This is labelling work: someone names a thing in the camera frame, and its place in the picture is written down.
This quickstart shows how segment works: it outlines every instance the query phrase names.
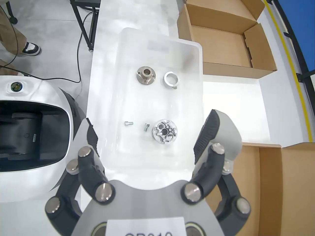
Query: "black table leg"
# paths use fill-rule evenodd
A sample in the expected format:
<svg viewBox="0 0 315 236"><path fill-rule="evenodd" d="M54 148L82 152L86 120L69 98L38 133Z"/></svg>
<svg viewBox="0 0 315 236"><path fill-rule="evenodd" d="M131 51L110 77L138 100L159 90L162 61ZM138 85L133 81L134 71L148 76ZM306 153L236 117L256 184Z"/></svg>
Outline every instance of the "black table leg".
<svg viewBox="0 0 315 236"><path fill-rule="evenodd" d="M9 1L6 3L6 6L7 6L8 14L10 16L9 21L12 24L17 24L18 23L18 19L13 16L13 12L12 12L12 9L11 9L11 4L10 4Z"/></svg>
<svg viewBox="0 0 315 236"><path fill-rule="evenodd" d="M85 31L85 28L84 28L81 16L79 14L78 8L75 5L75 0L70 0L70 4L71 4L73 12L74 12L74 14L75 14L75 16L77 18L78 24L80 26L80 29L82 31L83 37L84 37L84 39L86 41L86 44L88 45L89 51L92 52L94 45L90 42L90 39L89 39L89 37L88 37L88 35L87 35L86 31Z"/></svg>

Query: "blue wall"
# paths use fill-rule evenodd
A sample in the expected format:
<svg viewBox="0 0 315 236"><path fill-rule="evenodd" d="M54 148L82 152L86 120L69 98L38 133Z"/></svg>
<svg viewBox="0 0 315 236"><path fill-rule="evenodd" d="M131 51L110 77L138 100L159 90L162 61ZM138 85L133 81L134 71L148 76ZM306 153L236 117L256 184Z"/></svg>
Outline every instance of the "blue wall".
<svg viewBox="0 0 315 236"><path fill-rule="evenodd" d="M315 69L315 0L279 0L304 55L308 70Z"/></svg>

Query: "white plastic tray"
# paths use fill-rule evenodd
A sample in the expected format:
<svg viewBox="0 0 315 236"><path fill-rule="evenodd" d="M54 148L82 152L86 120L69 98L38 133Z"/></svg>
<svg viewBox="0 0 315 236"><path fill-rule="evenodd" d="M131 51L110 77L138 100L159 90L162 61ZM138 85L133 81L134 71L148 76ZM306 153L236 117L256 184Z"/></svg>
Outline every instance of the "white plastic tray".
<svg viewBox="0 0 315 236"><path fill-rule="evenodd" d="M137 81L136 72L141 66L149 66L155 71L156 79L152 84L143 85ZM177 89L164 86L162 80L168 71L180 78ZM102 147L105 168L112 171L142 170L144 176L153 170L169 170L191 177L193 147L203 125L201 46L125 28L119 37L113 74L111 107L104 131L106 143ZM177 139L170 145L160 145L151 135L154 123L160 119L169 119L178 128ZM126 127L125 121L134 124ZM144 131L145 123L150 124L147 132ZM178 179L183 179L182 175L174 177L173 181L165 178L165 181L172 183ZM145 188L145 185L135 185L130 180L123 182ZM165 184L161 183L153 188L163 186Z"/></svg>

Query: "yellow floor line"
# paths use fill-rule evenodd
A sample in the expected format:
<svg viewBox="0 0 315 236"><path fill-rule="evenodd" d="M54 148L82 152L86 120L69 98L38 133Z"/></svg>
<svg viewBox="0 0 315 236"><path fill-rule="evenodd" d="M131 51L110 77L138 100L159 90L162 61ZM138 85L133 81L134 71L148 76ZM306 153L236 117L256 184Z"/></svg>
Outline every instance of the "yellow floor line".
<svg viewBox="0 0 315 236"><path fill-rule="evenodd" d="M303 114L304 114L304 119L305 119L305 125L306 125L306 129L307 129L307 133L308 133L308 140L310 142L313 142L312 132L311 132L311 125L310 125L310 121L308 119L308 114L307 114L307 110L306 110L306 106L305 106L305 100L304 100L304 97L303 97L303 94L302 94L302 90L301 90L300 84L299 84L299 82L297 80L297 77L296 77L296 71L294 69L292 58L290 56L290 53L289 53L288 47L287 47L287 45L286 45L286 43L284 41L282 32L280 31L279 25L277 24L275 17L273 16L273 13L272 13L272 11L270 9L269 4L267 3L266 0L263 0L263 2L265 4L265 6L267 7L267 10L268 10L268 12L270 14L270 17L271 17L271 19L272 19L272 21L273 21L273 23L274 23L274 25L276 27L277 33L278 33L278 35L280 37L280 40L282 42L282 46L283 46L283 48L285 50L285 53L287 55L287 58L288 58L288 61L289 61L289 65L290 65L290 68L291 68L291 72L292 72L292 75L293 75L293 78L294 78L294 82L296 84L296 89L297 89L298 94L299 94L299 99L300 99L301 104L302 104L302 109L303 109Z"/></svg>

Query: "metal bolt head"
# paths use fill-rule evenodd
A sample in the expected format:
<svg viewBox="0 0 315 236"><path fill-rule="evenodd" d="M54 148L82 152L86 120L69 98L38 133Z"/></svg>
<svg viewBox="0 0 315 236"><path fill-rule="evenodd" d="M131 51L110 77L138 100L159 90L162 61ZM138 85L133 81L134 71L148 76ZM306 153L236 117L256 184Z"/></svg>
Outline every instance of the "metal bolt head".
<svg viewBox="0 0 315 236"><path fill-rule="evenodd" d="M45 211L46 213L55 213L56 211L58 211L59 207L60 207L59 198L52 197L47 201L45 205Z"/></svg>
<svg viewBox="0 0 315 236"><path fill-rule="evenodd" d="M113 190L109 183L102 183L95 191L95 198L99 202L106 202L112 196Z"/></svg>
<svg viewBox="0 0 315 236"><path fill-rule="evenodd" d="M234 166L234 161L225 159L222 173L225 175L231 174L233 172L233 166Z"/></svg>
<svg viewBox="0 0 315 236"><path fill-rule="evenodd" d="M149 127L150 127L150 125L148 123L146 123L145 126L144 126L144 131L146 132Z"/></svg>
<svg viewBox="0 0 315 236"><path fill-rule="evenodd" d="M236 207L243 214L248 214L251 211L250 203L243 197L236 201Z"/></svg>
<svg viewBox="0 0 315 236"><path fill-rule="evenodd" d="M188 183L184 188L184 195L192 203L198 202L201 198L200 188L194 183Z"/></svg>
<svg viewBox="0 0 315 236"><path fill-rule="evenodd" d="M212 150L215 152L215 153L217 153L217 154L219 154L219 155L222 155L222 154L224 154L224 147L220 144L220 143L214 143L214 144L212 144L211 145L211 148L212 148Z"/></svg>
<svg viewBox="0 0 315 236"><path fill-rule="evenodd" d="M72 173L78 168L78 159L70 160L66 166L66 170L68 173Z"/></svg>
<svg viewBox="0 0 315 236"><path fill-rule="evenodd" d="M82 148L80 148L79 152L78 152L78 156L80 158L86 157L87 155L89 155L91 153L91 148L88 146L84 146Z"/></svg>
<svg viewBox="0 0 315 236"><path fill-rule="evenodd" d="M195 227L187 227L186 228L187 236L203 236L204 234Z"/></svg>

